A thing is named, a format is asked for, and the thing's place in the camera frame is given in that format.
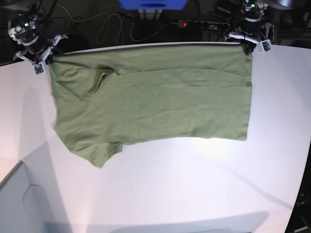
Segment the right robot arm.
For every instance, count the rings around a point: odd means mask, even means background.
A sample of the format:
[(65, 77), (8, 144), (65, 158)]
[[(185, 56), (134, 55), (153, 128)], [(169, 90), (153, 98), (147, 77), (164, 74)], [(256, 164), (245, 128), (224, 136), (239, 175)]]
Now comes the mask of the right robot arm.
[(13, 60), (21, 59), (31, 64), (35, 75), (48, 71), (48, 65), (53, 63), (52, 53), (57, 51), (58, 43), (67, 39), (66, 34), (57, 34), (47, 38), (42, 29), (48, 24), (54, 12), (57, 1), (54, 0), (47, 14), (44, 14), (41, 0), (2, 0), (0, 6), (16, 11), (16, 16), (7, 24), (8, 36), (24, 50), (19, 50)]

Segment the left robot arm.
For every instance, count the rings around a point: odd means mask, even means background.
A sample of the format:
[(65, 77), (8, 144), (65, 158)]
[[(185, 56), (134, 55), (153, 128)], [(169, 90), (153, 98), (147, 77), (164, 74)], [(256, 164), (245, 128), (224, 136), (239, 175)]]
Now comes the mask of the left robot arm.
[(238, 40), (246, 55), (250, 55), (255, 48), (260, 53), (271, 51), (274, 25), (262, 22), (267, 6), (261, 0), (243, 0), (240, 10), (234, 16), (232, 30), (225, 40)]

